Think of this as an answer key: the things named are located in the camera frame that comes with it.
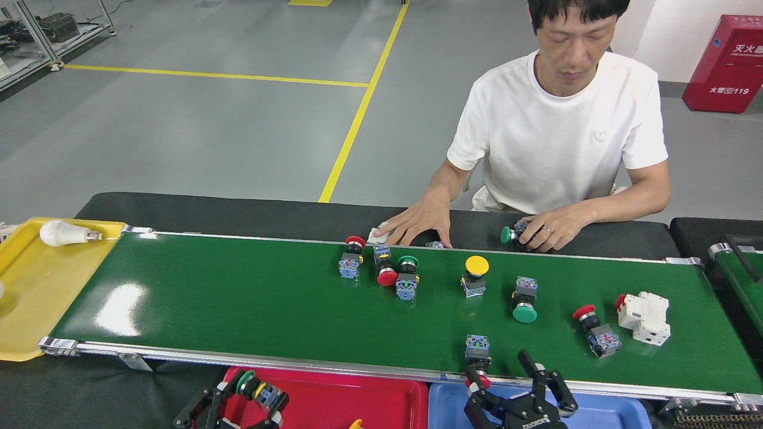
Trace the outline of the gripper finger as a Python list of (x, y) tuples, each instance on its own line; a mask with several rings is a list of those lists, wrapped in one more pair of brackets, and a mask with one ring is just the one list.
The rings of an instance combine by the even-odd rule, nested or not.
[(281, 390), (262, 390), (260, 393), (241, 393), (247, 400), (256, 402), (265, 411), (265, 418), (245, 428), (280, 428), (283, 409), (289, 403), (289, 395)]
[(196, 393), (174, 418), (175, 428), (231, 428), (220, 416), (221, 406), (232, 395), (228, 382), (220, 382), (214, 388)]

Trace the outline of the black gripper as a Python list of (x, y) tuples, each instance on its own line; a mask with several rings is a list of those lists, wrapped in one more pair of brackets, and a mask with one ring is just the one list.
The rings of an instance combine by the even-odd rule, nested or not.
[[(548, 372), (536, 363), (527, 350), (520, 351), (520, 363), (532, 380), (531, 392), (520, 402), (526, 412), (510, 413), (510, 399), (496, 396), (489, 391), (491, 381), (481, 366), (467, 366), (466, 377), (469, 398), (465, 414), (474, 428), (567, 428), (561, 417), (570, 417), (577, 410), (578, 402), (557, 371)], [(550, 388), (556, 406), (546, 401), (546, 389)]]

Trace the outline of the person's left hand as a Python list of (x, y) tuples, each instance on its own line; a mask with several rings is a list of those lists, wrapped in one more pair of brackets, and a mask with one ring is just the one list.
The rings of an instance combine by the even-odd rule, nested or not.
[(583, 227), (596, 219), (595, 211), (584, 203), (526, 216), (523, 220), (526, 220), (528, 225), (521, 234), (519, 242), (537, 253), (561, 250), (580, 233)]

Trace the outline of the person's right hand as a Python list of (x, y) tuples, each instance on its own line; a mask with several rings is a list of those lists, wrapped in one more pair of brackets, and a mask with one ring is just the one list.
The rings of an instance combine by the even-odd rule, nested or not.
[(459, 188), (453, 192), (444, 186), (431, 186), (417, 203), (374, 231), (374, 236), (387, 236), (387, 244), (409, 246), (420, 234), (433, 230), (444, 246), (451, 248), (450, 203), (458, 193)]

